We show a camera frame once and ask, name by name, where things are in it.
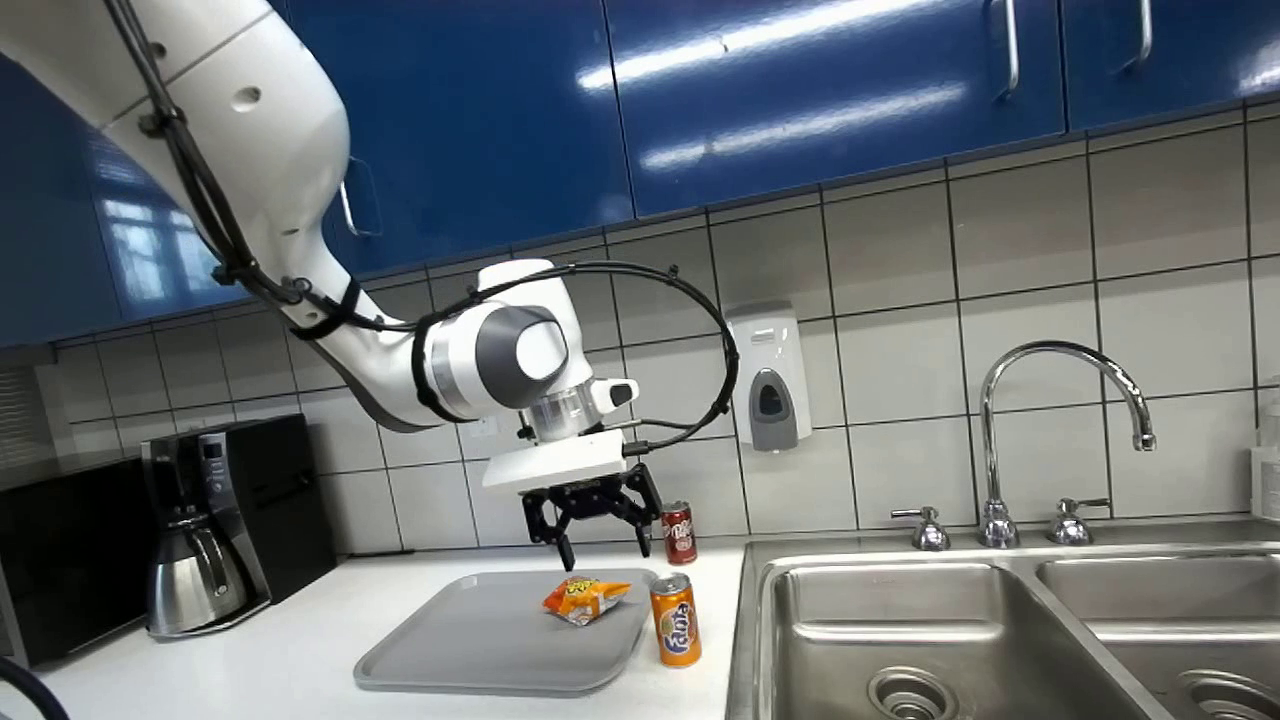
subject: sink faucet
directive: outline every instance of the sink faucet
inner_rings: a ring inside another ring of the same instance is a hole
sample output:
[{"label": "sink faucet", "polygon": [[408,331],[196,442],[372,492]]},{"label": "sink faucet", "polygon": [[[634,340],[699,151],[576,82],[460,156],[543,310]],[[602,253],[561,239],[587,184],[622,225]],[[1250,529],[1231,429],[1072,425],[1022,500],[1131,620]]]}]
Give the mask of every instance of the sink faucet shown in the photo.
[{"label": "sink faucet", "polygon": [[979,519],[979,538],[988,548],[1014,548],[1020,544],[1014,523],[1002,506],[1002,492],[1001,492],[994,431],[992,431],[994,429],[994,417],[992,417],[994,383],[1014,359],[1039,355],[1039,352],[1077,355],[1077,359],[1100,368],[1119,389],[1119,397],[1126,405],[1131,447],[1148,451],[1157,444],[1148,397],[1142,397],[1142,389],[1135,389],[1135,380],[1110,355],[1082,348],[1082,345],[1067,345],[1067,340],[1031,340],[1031,345],[1002,352],[984,380],[988,506],[984,506],[984,519]]}]

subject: white countertop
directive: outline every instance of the white countertop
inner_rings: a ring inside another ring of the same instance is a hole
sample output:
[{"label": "white countertop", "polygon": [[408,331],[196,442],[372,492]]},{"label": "white countertop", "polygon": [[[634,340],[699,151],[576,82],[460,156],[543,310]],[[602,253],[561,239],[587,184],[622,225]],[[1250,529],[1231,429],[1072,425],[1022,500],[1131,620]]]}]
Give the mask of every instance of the white countertop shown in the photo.
[{"label": "white countertop", "polygon": [[[699,610],[699,663],[663,669],[649,620],[622,675],[572,700],[359,692],[352,681],[355,662],[445,586],[467,573],[557,573],[550,554],[347,559],[230,634],[180,645],[126,634],[45,681],[73,720],[710,720],[725,717],[739,555],[739,548],[699,548],[699,559],[679,567]],[[580,573],[590,567],[673,573],[634,548],[582,548]]]}]

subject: white tile wall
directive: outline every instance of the white tile wall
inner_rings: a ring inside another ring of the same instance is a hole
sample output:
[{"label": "white tile wall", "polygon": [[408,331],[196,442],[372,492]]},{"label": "white tile wall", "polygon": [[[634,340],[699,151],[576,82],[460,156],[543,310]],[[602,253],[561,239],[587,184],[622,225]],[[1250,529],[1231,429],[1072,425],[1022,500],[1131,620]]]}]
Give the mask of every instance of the white tile wall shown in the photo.
[{"label": "white tile wall", "polygon": [[[718,304],[784,298],[798,310],[817,437],[760,457],[715,422],[702,442],[649,460],[666,500],[691,500],[699,538],[889,529],[892,507],[915,506],[934,506],[949,529],[972,523],[984,492],[972,389],[1036,336],[1100,345],[1131,368],[1161,444],[1126,451],[1123,405],[1103,408],[1082,364],[1022,359],[994,400],[1014,516],[1094,492],[1110,492],[1117,516],[1241,512],[1254,391],[1280,391],[1277,151],[1277,114],[1225,114],[691,212],[543,258],[679,268]],[[372,298],[414,316],[473,278],[474,265],[408,273]],[[691,304],[634,282],[572,294],[590,364],[645,383],[632,417],[699,417],[718,352]],[[484,460],[519,447],[510,411],[383,431],[275,313],[230,310],[50,355],[39,391],[65,469],[133,451],[151,431],[309,411],[347,554],[527,544],[519,500],[481,488]],[[632,541],[613,519],[572,523],[572,538]]]}]

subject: coffee maker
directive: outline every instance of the coffee maker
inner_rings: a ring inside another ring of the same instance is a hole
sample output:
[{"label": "coffee maker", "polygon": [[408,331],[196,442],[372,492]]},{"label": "coffee maker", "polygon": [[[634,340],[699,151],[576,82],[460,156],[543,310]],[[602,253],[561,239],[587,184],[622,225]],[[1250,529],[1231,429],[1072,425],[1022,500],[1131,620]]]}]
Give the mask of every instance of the coffee maker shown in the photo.
[{"label": "coffee maker", "polygon": [[322,512],[303,417],[243,422],[151,442],[151,479],[162,475],[157,472],[162,469],[162,457],[183,479],[190,479],[190,506],[215,538],[215,544],[202,544],[209,563],[189,559],[189,567],[224,567],[224,575],[202,575],[202,593],[196,595],[209,595],[209,590],[228,590],[228,606],[220,606],[220,611],[190,617],[198,626],[172,626],[172,611],[162,610],[175,593],[166,586],[157,586],[161,575],[166,575],[166,538],[161,538],[161,555],[151,567],[151,636],[172,640],[230,629],[247,620],[256,610],[280,606],[285,595],[300,593],[303,586],[337,567],[337,541]]}]

